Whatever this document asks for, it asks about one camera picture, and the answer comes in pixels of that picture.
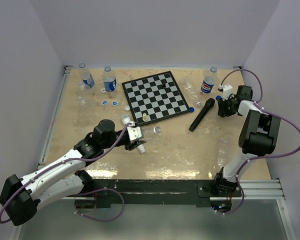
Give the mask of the crushed clear bottle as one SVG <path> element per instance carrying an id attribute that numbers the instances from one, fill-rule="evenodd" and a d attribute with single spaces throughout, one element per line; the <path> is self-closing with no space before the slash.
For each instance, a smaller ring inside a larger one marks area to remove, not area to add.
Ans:
<path id="1" fill-rule="evenodd" d="M 162 128 L 160 126 L 143 127 L 142 131 L 143 131 L 143 139 L 145 141 L 158 139 L 163 133 Z"/>

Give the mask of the Pepsi labelled bottle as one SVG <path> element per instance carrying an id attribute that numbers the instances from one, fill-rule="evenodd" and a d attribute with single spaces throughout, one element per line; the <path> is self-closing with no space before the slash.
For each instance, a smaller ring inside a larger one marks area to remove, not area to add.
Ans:
<path id="1" fill-rule="evenodd" d="M 217 79 L 217 68 L 215 66 L 212 66 L 209 70 L 204 71 L 203 73 L 203 82 L 201 84 L 201 92 L 203 94 L 209 94 L 211 93 Z"/>

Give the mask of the blue cap of clear bottle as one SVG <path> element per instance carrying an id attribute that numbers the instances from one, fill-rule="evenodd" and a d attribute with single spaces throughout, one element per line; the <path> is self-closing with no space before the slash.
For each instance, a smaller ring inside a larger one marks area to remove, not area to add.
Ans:
<path id="1" fill-rule="evenodd" d="M 189 108 L 189 111 L 190 111 L 191 113 L 193 113 L 193 112 L 195 111 L 195 109 L 194 109 L 193 107 L 190 107 L 190 108 Z"/>

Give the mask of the clear bottle without label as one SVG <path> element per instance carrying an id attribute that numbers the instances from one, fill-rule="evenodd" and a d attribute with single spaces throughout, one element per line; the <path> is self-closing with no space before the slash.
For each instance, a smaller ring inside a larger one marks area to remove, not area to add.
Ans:
<path id="1" fill-rule="evenodd" d="M 191 100 L 191 102 L 197 108 L 202 108 L 203 103 L 202 103 L 201 99 L 199 98 L 199 94 L 196 91 L 193 81 L 189 77 L 184 76 L 184 77 L 180 78 L 179 83 L 180 83 L 182 89 L 185 91 L 188 98 Z"/>

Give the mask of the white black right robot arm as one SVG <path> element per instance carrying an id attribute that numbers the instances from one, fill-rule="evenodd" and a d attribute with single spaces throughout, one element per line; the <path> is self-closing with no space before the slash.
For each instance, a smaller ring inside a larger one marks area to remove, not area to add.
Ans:
<path id="1" fill-rule="evenodd" d="M 245 117 L 238 138 L 238 154 L 221 168 L 211 183 L 212 194 L 226 197 L 239 187 L 242 175 L 258 157 L 273 153 L 281 120 L 257 108 L 252 101 L 253 90 L 250 86 L 240 85 L 236 93 L 229 84 L 220 85 L 218 90 L 222 93 L 217 100 L 218 116 L 225 118 L 237 114 Z"/>

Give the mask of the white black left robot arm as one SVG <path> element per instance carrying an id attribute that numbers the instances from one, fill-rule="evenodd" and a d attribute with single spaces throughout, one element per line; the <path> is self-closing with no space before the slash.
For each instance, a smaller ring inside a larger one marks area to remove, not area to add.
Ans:
<path id="1" fill-rule="evenodd" d="M 143 131 L 133 121 L 115 130 L 110 119 L 101 120 L 92 132 L 54 162 L 28 175 L 8 177 L 0 194 L 0 224 L 20 226 L 47 205 L 72 195 L 89 196 L 94 181 L 84 170 L 113 148 L 132 151 L 144 144 Z"/>

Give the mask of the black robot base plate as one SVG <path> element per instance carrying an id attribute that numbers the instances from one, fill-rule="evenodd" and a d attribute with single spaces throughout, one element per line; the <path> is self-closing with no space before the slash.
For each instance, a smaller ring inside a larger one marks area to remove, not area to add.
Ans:
<path id="1" fill-rule="evenodd" d="M 239 190 L 229 193 L 223 189 L 213 190 L 212 180 L 150 180 L 150 179 L 94 179 L 86 184 L 79 197 L 94 197 L 97 208 L 109 208 L 121 204 L 119 192 L 125 204 L 132 205 L 194 205 L 198 208 L 211 206 L 210 198 L 241 197 Z"/>

